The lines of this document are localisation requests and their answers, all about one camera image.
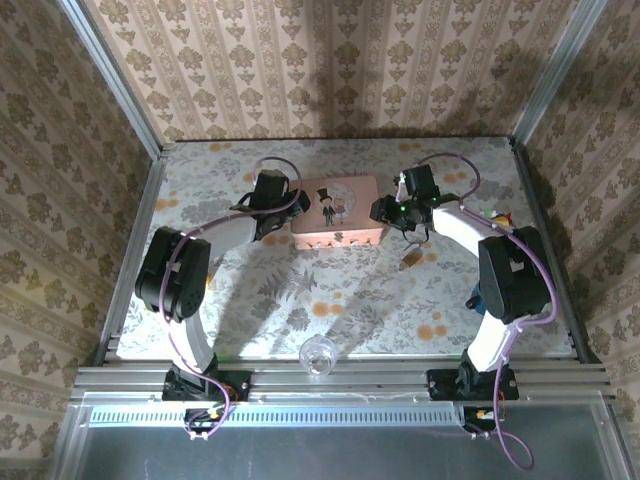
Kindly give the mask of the pink box with couple print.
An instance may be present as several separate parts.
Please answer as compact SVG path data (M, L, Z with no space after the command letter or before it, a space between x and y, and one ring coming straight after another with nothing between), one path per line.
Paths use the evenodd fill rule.
M385 227L370 218L379 198L372 175L316 178L302 181L309 209L290 224L297 250L377 245Z

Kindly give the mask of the blue mug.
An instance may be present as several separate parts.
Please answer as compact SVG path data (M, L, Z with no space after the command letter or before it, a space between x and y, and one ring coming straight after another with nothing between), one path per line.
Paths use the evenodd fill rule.
M469 310L473 310L480 315L484 315L486 307L482 298L480 285L477 284L471 292L469 299L465 302L465 306Z

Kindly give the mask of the clear glass cup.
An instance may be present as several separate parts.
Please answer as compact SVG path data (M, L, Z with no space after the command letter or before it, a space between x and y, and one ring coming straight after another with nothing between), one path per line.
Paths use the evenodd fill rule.
M327 376L337 362L337 347L329 338L316 334L300 347L299 362L309 375Z

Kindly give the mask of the black right connector block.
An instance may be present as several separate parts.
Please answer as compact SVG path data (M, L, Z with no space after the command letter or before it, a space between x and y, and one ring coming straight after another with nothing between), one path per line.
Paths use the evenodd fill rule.
M476 436L489 438L496 431L496 425L505 420L504 413L495 414L492 407L470 407L463 408L462 428Z

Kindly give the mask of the black connector block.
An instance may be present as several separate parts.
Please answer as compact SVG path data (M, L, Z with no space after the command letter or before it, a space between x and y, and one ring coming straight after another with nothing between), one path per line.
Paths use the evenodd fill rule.
M191 436L209 436L224 418L225 413L224 407L186 409L184 413L184 428Z
M462 428L476 436L489 438L496 431L496 425L505 420L504 413L495 414L492 407L470 407L463 408Z

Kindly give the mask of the black left connector block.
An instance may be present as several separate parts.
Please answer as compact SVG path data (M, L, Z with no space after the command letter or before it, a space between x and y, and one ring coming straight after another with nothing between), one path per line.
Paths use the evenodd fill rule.
M224 407L186 409L184 413L184 428L191 436L209 436L224 418L225 413Z

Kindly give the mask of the grey metal panel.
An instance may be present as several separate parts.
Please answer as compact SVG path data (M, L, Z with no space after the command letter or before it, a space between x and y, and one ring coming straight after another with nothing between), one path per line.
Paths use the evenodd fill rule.
M489 438L456 427L94 428L73 407L46 480L640 480L599 395L514 403ZM393 407L444 405L240 404Z

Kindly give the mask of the aluminium right side rail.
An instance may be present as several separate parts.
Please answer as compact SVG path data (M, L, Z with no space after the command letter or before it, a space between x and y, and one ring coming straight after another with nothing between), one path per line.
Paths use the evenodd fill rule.
M552 212L555 205L553 188L549 180L531 162L525 145L513 136L508 136L508 140L527 201L541 231L551 275L558 292L560 310L571 334L577 358L581 363L599 363L600 360L589 346L585 321L576 314L572 303L572 281L565 263L572 251L571 238L559 216Z

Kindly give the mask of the aluminium left side rail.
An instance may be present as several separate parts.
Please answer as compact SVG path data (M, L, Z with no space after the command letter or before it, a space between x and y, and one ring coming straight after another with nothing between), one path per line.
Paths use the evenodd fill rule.
M110 306L105 318L101 338L93 361L94 367L101 367L107 358L110 342L119 336L134 290L135 280L143 255L159 191L164 179L167 159L171 147L163 147L152 162L149 175L140 199L126 252L119 270Z

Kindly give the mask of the aluminium front frame rail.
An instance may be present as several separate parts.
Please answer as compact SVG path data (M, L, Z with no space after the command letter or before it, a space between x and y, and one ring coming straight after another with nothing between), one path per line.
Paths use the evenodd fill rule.
M455 361L425 359L346 360L317 379L296 361L239 361L220 365L223 371L251 373L249 401L346 401L401 403L428 400L427 371L457 366ZM161 399L164 362L119 362L79 370L71 399L104 403L154 403ZM520 398L534 401L561 396L601 395L610 401L616 390L603 366L562 359L514 359L510 367Z

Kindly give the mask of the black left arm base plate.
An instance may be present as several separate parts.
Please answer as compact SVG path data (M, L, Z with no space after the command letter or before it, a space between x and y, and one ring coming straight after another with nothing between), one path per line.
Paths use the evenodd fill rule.
M251 388L249 371L221 370L217 374L216 380L225 388L232 402L248 400ZM210 381L180 369L170 369L165 375L162 400L223 402L224 395Z

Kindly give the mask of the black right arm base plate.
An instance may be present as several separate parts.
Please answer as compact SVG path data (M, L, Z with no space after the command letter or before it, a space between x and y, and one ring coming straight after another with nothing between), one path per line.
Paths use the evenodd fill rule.
M496 370L476 374L461 368L430 369L426 386L434 401L491 401L496 374ZM515 373L508 367L500 372L498 399L519 399Z

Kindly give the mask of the aluminium right frame post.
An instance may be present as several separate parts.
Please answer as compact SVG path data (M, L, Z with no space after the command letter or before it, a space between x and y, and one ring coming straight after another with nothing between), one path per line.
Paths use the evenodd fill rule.
M608 0L579 0L513 131L515 143L526 144L540 124L575 64Z

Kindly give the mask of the aluminium frame post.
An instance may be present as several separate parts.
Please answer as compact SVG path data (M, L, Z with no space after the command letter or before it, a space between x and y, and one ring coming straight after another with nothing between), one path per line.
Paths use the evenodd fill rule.
M151 160L153 162L157 161L162 153L162 144L86 2L84 0L58 1L89 52L95 66L113 93L116 102L127 117L137 138Z
M575 64L608 0L579 0L513 131L515 143L526 144L540 124Z

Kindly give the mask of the aluminium left frame post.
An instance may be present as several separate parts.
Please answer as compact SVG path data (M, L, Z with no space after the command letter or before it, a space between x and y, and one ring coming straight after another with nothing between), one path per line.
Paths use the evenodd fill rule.
M151 160L153 162L157 161L162 153L162 144L86 2L84 0L58 1L89 52L95 66L113 93L116 102L127 117L137 138Z

